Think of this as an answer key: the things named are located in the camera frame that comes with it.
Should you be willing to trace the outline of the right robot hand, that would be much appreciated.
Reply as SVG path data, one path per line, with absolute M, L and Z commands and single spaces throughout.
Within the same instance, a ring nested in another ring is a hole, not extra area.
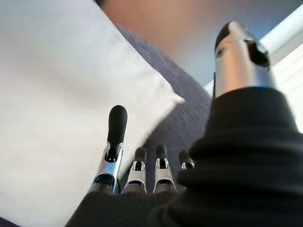
M 266 49 L 241 24 L 220 31 L 214 48 L 212 106 L 203 138 L 179 154 L 179 193 L 164 145 L 146 192 L 146 151 L 138 148 L 115 193 L 127 112 L 109 114 L 99 170 L 69 227 L 300 227 L 303 136 L 276 89 Z

